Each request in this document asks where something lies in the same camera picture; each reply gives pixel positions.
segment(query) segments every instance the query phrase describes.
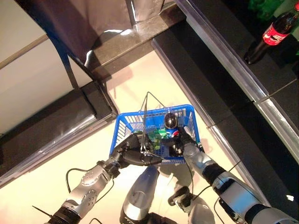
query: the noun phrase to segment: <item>bottle cap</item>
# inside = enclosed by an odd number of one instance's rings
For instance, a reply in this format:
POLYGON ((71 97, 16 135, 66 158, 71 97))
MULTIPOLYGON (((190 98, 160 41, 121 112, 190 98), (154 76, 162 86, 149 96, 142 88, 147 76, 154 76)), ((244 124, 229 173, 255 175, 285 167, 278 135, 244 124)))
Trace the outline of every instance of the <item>bottle cap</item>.
POLYGON ((295 4, 295 9, 296 9, 297 11, 299 11, 299 1, 297 1, 297 3, 295 4))

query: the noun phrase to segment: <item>metal basket handle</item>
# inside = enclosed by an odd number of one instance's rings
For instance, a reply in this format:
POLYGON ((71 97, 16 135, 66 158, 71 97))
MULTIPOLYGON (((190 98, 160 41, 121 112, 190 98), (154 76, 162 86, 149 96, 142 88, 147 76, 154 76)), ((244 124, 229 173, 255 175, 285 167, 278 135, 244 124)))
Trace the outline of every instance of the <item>metal basket handle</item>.
POLYGON ((165 108, 164 104, 162 104, 162 103, 160 102, 160 100, 158 100, 158 99, 157 99, 151 92, 148 91, 148 92, 146 93, 145 98, 144 98, 144 100, 143 100, 143 103, 142 103, 142 105, 141 105, 141 108, 140 108, 140 110, 139 110, 139 112, 141 112, 141 111, 142 111, 142 107, 143 107, 143 105, 144 105, 143 131, 142 131, 142 139, 141 139, 141 147, 140 147, 140 151, 141 151, 141 152, 146 152, 144 139, 145 139, 145 134, 146 134, 146 133, 145 133, 145 120, 146 120, 146 116, 147 116, 148 94, 152 95, 152 97, 155 98, 156 101, 158 101, 158 102, 163 106, 163 108, 165 108))

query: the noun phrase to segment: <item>dark curtain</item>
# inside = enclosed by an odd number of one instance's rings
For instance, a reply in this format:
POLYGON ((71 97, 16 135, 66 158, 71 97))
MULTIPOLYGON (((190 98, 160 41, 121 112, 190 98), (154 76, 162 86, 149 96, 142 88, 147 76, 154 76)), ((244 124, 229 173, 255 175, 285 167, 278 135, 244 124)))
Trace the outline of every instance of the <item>dark curtain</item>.
POLYGON ((131 28, 125 0, 15 0, 82 63, 108 29, 131 28))

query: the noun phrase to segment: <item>red label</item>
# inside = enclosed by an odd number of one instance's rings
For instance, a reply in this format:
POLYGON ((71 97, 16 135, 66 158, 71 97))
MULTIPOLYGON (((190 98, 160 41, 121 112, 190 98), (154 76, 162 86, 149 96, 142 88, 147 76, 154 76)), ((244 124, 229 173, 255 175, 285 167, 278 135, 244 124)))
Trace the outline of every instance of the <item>red label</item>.
POLYGON ((273 24, 271 24, 263 34, 263 41, 268 45, 278 45, 286 36, 288 34, 280 34, 274 29, 273 24))

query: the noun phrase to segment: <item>basket handle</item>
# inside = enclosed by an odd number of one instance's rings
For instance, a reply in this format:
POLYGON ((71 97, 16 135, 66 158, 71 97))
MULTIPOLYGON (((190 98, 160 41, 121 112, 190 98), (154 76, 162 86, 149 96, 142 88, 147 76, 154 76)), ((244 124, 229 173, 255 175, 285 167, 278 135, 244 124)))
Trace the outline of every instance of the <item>basket handle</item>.
POLYGON ((139 110, 142 111, 142 107, 144 105, 144 114, 143 114, 143 132, 142 132, 142 139, 141 139, 141 148, 140 148, 140 151, 142 152, 142 150, 144 149, 145 150, 145 144, 144 144, 144 140, 145 140, 145 120, 146 120, 146 115, 147 115, 147 104, 148 104, 148 94, 152 95, 153 98, 155 98, 164 108, 164 104, 162 104, 160 102, 160 100, 158 100, 151 92, 147 92, 146 95, 145 95, 145 98, 143 100, 143 103, 141 105, 141 108, 139 110))
POLYGON ((158 100, 158 99, 157 99, 151 92, 148 91, 148 92, 146 93, 146 95, 145 95, 145 98, 144 98, 144 100, 143 100, 143 103, 142 103, 142 105, 141 105, 141 108, 140 108, 139 112, 142 111, 142 108, 143 108, 144 103, 145 103, 144 110, 147 111, 147 108, 146 108, 146 107, 147 107, 147 102, 148 102, 148 94, 152 95, 152 97, 155 98, 156 101, 158 101, 163 107, 165 107, 164 104, 162 104, 162 103, 160 102, 160 100, 158 100))

